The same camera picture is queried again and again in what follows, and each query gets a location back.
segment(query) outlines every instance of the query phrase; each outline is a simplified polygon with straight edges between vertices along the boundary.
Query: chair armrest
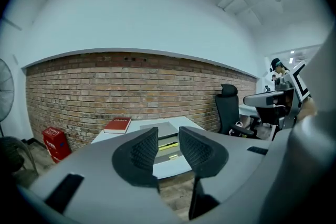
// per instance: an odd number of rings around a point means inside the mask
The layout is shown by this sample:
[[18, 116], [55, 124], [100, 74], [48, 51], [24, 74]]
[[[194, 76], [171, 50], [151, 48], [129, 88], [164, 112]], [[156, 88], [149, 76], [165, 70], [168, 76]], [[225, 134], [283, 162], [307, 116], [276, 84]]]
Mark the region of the chair armrest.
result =
[[255, 121], [260, 120], [260, 118], [259, 118], [258, 116], [254, 116], [254, 115], [250, 115], [250, 118], [251, 118], [251, 119], [254, 119]]
[[251, 131], [251, 130], [248, 130], [248, 129], [245, 129], [245, 128], [242, 128], [242, 127], [239, 127], [237, 125], [234, 125], [234, 124], [231, 124], [230, 125], [230, 128], [238, 133], [241, 133], [241, 134], [245, 134], [245, 135], [254, 135], [254, 132]]

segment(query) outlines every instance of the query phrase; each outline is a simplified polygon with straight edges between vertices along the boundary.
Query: brick wall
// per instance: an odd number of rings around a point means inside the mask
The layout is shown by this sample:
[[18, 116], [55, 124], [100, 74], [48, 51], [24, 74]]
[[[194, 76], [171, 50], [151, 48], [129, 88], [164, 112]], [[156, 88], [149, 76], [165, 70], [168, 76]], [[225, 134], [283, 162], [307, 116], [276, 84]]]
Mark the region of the brick wall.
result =
[[72, 150], [89, 144], [115, 116], [186, 116], [217, 131], [214, 95], [221, 83], [238, 88], [239, 103], [256, 92], [253, 77], [187, 59], [126, 52], [63, 57], [27, 69], [29, 120], [36, 139], [54, 126]]

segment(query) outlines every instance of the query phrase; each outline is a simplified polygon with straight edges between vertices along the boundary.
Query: chair headrest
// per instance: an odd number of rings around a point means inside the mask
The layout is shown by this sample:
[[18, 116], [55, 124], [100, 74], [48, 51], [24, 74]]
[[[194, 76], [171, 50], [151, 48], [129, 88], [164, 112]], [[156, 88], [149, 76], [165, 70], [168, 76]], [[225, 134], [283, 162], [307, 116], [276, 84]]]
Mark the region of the chair headrest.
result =
[[238, 93], [237, 88], [231, 84], [222, 84], [222, 97], [231, 97], [235, 96]]

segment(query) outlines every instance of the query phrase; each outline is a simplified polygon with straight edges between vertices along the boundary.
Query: chair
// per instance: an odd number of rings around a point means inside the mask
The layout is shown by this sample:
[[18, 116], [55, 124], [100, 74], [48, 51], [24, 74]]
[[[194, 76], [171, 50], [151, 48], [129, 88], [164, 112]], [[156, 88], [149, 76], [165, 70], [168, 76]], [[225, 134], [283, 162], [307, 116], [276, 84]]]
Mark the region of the chair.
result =
[[219, 120], [221, 122], [221, 127], [218, 132], [221, 134], [229, 134], [229, 131], [232, 129], [235, 131], [235, 136], [244, 134], [247, 135], [248, 138], [259, 139], [255, 126], [258, 124], [258, 121], [260, 121], [260, 118], [253, 115], [250, 116], [250, 118], [253, 119], [250, 129], [236, 126], [236, 122], [240, 120], [237, 96], [238, 90], [234, 85], [230, 84], [222, 84], [222, 87], [222, 93], [215, 96]]
[[[24, 166], [25, 159], [19, 154], [17, 149], [21, 149], [28, 156], [33, 170], [26, 169]], [[0, 151], [2, 152], [5, 169], [12, 173], [16, 184], [28, 188], [38, 177], [35, 162], [29, 148], [19, 139], [11, 136], [0, 138]]]

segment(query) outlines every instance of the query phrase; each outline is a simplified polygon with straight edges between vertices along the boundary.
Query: red box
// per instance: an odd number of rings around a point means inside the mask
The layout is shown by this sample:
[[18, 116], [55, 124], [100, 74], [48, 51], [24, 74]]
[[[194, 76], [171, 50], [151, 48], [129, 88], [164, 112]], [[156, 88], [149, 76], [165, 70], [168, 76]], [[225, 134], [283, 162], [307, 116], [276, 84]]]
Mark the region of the red box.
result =
[[43, 141], [55, 163], [58, 163], [71, 153], [63, 131], [49, 127], [45, 129], [42, 134]]

